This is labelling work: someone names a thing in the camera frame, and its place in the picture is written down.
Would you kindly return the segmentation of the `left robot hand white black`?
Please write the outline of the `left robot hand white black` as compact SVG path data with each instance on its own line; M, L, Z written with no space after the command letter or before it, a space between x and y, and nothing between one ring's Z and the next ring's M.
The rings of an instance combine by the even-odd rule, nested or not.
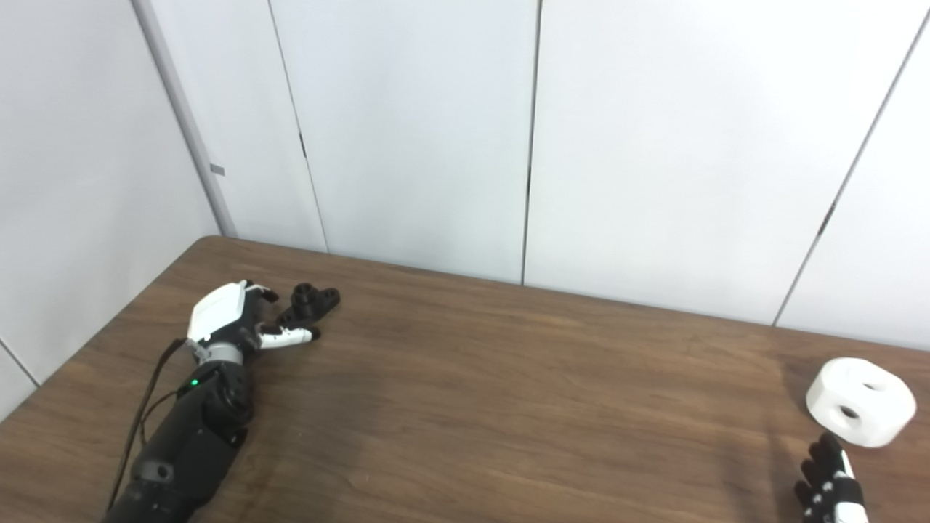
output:
M250 280L227 283L210 292L197 302L190 315L188 344L193 354L206 358L228 346L246 355L319 340L321 333L315 327L265 325L259 305L278 300L279 295L271 288Z

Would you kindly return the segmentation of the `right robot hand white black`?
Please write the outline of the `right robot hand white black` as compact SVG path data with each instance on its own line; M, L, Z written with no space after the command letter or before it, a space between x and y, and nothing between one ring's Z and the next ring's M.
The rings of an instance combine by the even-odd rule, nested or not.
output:
M834 434L825 431L801 462L803 479L794 486L804 522L868 522L865 496L850 457Z

